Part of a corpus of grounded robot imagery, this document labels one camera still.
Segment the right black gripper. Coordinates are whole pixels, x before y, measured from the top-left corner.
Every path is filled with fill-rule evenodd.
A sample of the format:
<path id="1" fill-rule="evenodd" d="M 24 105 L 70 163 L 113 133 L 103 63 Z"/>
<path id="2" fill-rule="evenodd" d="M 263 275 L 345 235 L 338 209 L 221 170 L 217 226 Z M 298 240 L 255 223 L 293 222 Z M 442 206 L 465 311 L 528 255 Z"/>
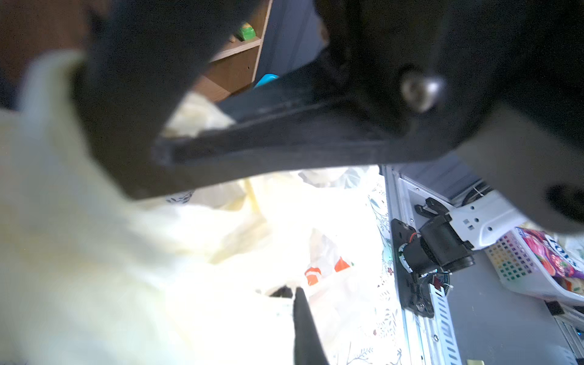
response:
<path id="1" fill-rule="evenodd" d="M 76 73 L 91 153 L 134 199 L 455 151 L 533 222 L 583 230 L 581 1 L 317 1 L 317 58 L 164 138 L 254 1 L 119 1 Z"/>

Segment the left gripper own finger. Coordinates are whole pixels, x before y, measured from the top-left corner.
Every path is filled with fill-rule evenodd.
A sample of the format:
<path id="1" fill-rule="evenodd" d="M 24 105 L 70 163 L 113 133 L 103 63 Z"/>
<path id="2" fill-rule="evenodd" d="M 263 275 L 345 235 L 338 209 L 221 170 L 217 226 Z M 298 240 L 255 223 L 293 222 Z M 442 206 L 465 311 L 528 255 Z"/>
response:
<path id="1" fill-rule="evenodd" d="M 328 365 L 304 290 L 298 287 L 294 297 L 294 364 Z"/>

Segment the yellow translucent plastic bag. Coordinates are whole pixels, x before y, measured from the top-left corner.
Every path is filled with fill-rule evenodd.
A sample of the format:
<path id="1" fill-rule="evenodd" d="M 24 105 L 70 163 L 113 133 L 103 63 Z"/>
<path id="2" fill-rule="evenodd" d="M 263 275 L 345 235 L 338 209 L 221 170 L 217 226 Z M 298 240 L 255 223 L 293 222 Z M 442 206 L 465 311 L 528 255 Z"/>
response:
<path id="1" fill-rule="evenodd" d="M 377 321 L 383 241 L 350 168 L 279 172 L 127 199 L 71 101 L 85 57 L 29 69 L 1 112 L 3 364 L 291 364 L 307 292 L 328 355 Z"/>

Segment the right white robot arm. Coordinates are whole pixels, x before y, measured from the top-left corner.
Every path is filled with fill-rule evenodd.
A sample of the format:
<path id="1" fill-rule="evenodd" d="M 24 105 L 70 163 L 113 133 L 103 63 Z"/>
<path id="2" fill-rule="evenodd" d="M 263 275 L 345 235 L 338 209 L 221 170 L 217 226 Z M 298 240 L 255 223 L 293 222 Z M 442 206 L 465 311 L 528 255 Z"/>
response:
<path id="1" fill-rule="evenodd" d="M 74 98 L 91 154 L 135 199 L 282 170 L 429 161 L 456 151 L 486 197 L 401 246 L 455 271 L 524 219 L 583 230 L 581 1 L 317 1 L 316 59 L 220 104 L 234 124 L 164 125 L 254 1 L 118 1 L 91 16 Z"/>

